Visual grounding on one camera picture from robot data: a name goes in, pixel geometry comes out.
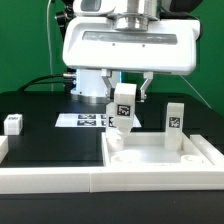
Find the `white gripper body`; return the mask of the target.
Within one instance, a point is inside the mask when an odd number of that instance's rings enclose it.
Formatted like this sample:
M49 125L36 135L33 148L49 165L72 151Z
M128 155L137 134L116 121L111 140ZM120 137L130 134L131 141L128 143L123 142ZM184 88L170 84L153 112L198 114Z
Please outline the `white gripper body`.
M73 19L63 61L70 68L188 75L196 67L197 20L160 20L148 30L117 31L105 17Z

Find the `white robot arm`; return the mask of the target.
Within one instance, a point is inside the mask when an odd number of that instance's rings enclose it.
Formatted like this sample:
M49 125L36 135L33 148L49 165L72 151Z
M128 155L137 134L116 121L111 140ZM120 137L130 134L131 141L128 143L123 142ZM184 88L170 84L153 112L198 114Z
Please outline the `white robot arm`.
M203 28L191 15L203 0L61 0L56 15L63 37L63 61L73 77L74 99L104 103L123 72L188 75L196 66L196 42Z

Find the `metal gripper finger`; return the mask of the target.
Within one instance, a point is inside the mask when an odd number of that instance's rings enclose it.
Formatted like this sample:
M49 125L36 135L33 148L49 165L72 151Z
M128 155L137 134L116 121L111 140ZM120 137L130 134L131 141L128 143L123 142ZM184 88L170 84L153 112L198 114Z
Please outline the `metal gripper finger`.
M143 78L144 78L143 84L136 91L136 100L139 101L139 102L143 102L147 98L146 90L153 80L153 73L152 72L144 72L143 73Z
M108 69L102 69L101 70L101 77L102 77L103 82L104 82L104 84L107 88L106 97L110 98L111 89L112 89L112 84L111 84L110 79L112 78L112 71L108 70Z

